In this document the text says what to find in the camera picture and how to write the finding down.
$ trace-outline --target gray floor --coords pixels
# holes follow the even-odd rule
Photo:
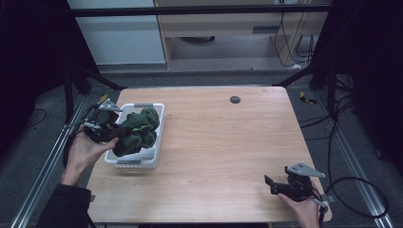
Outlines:
[[[105,77],[122,86],[235,86],[256,85],[268,86],[277,83],[291,75],[297,69],[292,66],[282,66],[277,58],[276,51],[267,36],[253,37],[216,37],[213,42],[201,40],[177,39],[172,56],[170,69],[156,68],[153,70],[138,70],[131,73],[105,74]],[[301,58],[299,67],[304,67]],[[299,98],[299,92],[304,91],[309,99],[321,101],[326,95],[325,90],[310,91],[307,86],[310,77],[304,77],[287,87],[290,100],[301,121],[326,115],[321,104],[309,104]],[[104,85],[90,81],[93,91],[86,96],[85,105],[97,101],[104,93],[109,93],[112,100],[116,100],[119,92],[113,91]],[[344,92],[338,92],[341,98]],[[56,87],[42,94],[36,103],[41,109],[32,114],[29,124],[12,147],[12,157],[1,163],[0,173],[0,227],[9,227],[18,210],[26,199],[29,189],[40,173],[49,151],[55,144],[64,125],[65,104],[64,90]],[[330,134],[330,122],[323,122],[311,127],[302,128],[309,151],[318,170],[328,173],[328,139],[321,139]],[[337,137],[333,139],[331,154],[331,172],[334,180],[339,177],[351,176],[355,167],[351,166],[349,155],[345,153],[346,145],[340,137],[348,143],[348,149],[353,151],[356,163],[363,173],[388,197],[390,204],[389,217],[394,227],[403,227],[403,178],[389,161],[376,158],[375,148],[369,140],[368,133],[362,126],[359,118],[347,109],[339,115]],[[57,162],[43,196],[38,200],[36,209],[32,212],[30,223],[34,223],[54,185],[59,181],[63,167]],[[324,187],[329,185],[327,179],[322,180]],[[352,204],[354,208],[369,213],[367,201],[362,197],[360,190],[353,181],[343,182],[338,188],[339,195]],[[349,211],[340,201],[331,204],[333,219],[325,223],[325,227],[378,227],[371,218],[363,218]],[[290,224],[275,224],[275,227],[290,227]]]

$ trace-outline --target black cloth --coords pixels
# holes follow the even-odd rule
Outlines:
[[[37,228],[87,228],[91,191],[57,184],[36,225]]]

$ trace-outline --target wooden table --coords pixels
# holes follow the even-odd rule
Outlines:
[[[286,183],[286,165],[314,167],[284,88],[126,89],[117,105],[126,103],[165,105],[159,165],[139,172],[100,158],[88,184],[94,222],[295,220],[264,183],[264,175]]]

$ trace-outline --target green fabric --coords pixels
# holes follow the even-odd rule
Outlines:
[[[153,107],[144,108],[139,113],[129,113],[119,128],[129,128],[131,133],[119,139],[113,153],[117,157],[139,153],[142,148],[151,148],[157,140],[155,129],[160,126],[160,117]]]

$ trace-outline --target plastic basket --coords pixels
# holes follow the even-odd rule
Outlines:
[[[112,150],[106,151],[105,162],[114,164],[117,168],[153,169],[158,165],[161,137],[163,135],[163,104],[124,104],[117,120],[118,124],[125,121],[127,114],[140,113],[143,108],[154,107],[160,117],[160,126],[155,130],[157,140],[151,148],[142,148],[139,153],[116,157]]]

